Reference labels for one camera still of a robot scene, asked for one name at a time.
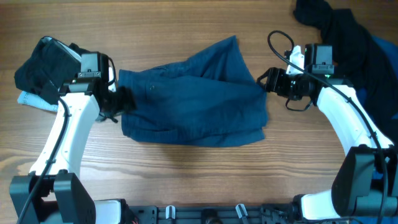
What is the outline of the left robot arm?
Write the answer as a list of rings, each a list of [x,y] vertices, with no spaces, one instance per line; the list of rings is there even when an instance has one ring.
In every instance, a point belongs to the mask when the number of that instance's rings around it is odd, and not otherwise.
[[[83,54],[81,68],[59,90],[58,112],[39,158],[15,176],[9,193],[18,223],[139,223],[124,199],[94,201],[81,183],[80,166],[101,109],[117,102],[111,58]]]

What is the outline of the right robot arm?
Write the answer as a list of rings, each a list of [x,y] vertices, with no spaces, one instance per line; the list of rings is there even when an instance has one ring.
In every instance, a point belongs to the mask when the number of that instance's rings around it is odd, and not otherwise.
[[[266,92],[287,101],[310,98],[331,123],[345,159],[331,189],[297,199],[298,217],[332,221],[397,216],[397,151],[379,131],[348,80],[333,78],[330,45],[296,45],[281,56],[288,67],[272,67],[257,79]]]

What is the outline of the dark blue shorts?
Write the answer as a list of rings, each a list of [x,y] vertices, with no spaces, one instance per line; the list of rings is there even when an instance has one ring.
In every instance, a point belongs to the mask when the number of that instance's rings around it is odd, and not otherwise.
[[[136,109],[121,118],[123,134],[137,142],[238,147],[265,138],[266,93],[254,81],[236,36],[185,61],[119,71]]]

